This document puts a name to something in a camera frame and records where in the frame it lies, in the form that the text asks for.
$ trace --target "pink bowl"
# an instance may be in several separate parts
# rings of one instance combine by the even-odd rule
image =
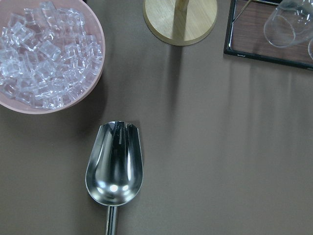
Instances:
[[[44,0],[0,0],[0,34],[2,33],[2,27],[7,27],[7,23],[10,19],[11,13],[16,14],[24,14],[24,8],[37,8],[39,7],[39,3]],[[17,112],[25,113],[25,114],[47,114],[47,113],[53,113],[59,110],[66,109],[70,106],[73,106],[74,104],[77,104],[82,99],[84,99],[96,86],[98,83],[100,76],[102,74],[102,70],[104,67],[104,56],[105,56],[105,39],[104,34],[102,30],[102,26],[94,14],[94,12],[90,9],[90,7],[84,3],[82,0],[51,0],[56,8],[74,8],[80,12],[82,12],[85,16],[86,25],[85,30],[86,34],[88,35],[95,35],[98,44],[102,46],[102,53],[103,53],[103,59],[101,64],[101,70],[99,73],[95,76],[94,81],[91,85],[91,87],[86,90],[79,98],[77,98],[75,101],[65,105],[62,108],[59,109],[53,109],[53,110],[40,110],[40,109],[34,109],[30,106],[23,104],[17,100],[9,99],[4,94],[0,93],[0,104]]]

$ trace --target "ice scoop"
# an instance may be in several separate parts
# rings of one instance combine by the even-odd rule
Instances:
[[[98,203],[108,206],[106,235],[114,235],[117,207],[131,201],[142,184],[139,131],[123,121],[101,125],[86,171],[86,187]]]

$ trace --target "round wooden base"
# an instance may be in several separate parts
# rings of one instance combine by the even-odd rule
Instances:
[[[162,41],[187,46],[204,39],[217,17],[216,0],[189,0],[187,11],[175,8],[175,0],[145,0],[143,16],[151,32]]]

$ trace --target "wooden rod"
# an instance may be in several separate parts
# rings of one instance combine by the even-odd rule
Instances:
[[[175,9],[179,11],[187,11],[189,0],[176,0]]]

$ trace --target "silver scoop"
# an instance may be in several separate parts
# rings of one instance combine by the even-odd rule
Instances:
[[[131,201],[142,184],[138,128],[123,121],[100,126],[86,171],[86,187],[98,203],[109,206],[106,235],[116,230],[117,207]]]

